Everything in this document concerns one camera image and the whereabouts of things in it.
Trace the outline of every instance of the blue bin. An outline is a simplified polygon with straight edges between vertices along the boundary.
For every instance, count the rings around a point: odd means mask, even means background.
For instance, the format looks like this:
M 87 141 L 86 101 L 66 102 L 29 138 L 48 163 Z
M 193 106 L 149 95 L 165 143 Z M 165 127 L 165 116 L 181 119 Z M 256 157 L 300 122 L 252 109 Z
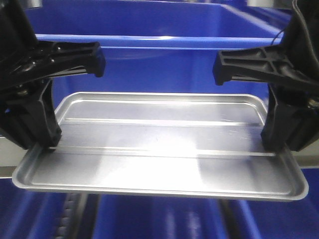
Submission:
M 78 91 L 268 96 L 262 83 L 214 84 L 218 50 L 269 45 L 279 31 L 231 6 L 113 0 L 44 0 L 43 5 L 27 12 L 39 39 L 99 41 L 108 62 L 103 78 L 56 79 L 55 105 Z
M 38 34 L 273 37 L 277 29 L 222 4 L 43 0 L 27 10 Z
M 216 200 L 103 195 L 93 239 L 226 239 Z
M 66 195 L 35 193 L 0 180 L 0 238 L 49 239 L 54 236 Z
M 289 203 L 230 201 L 245 239 L 318 239 L 319 170 L 304 170 L 310 191 Z

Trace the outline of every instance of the silver surface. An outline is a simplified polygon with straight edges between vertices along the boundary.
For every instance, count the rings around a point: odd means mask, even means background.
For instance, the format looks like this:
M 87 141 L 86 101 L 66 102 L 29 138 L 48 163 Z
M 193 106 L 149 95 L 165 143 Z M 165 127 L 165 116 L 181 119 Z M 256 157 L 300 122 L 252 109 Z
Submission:
M 247 0 L 248 6 L 291 9 L 293 0 Z
M 42 7 L 42 0 L 19 0 L 23 9 Z
M 290 152 L 265 152 L 250 95 L 77 93 L 57 109 L 58 146 L 35 146 L 12 180 L 36 191 L 297 200 Z

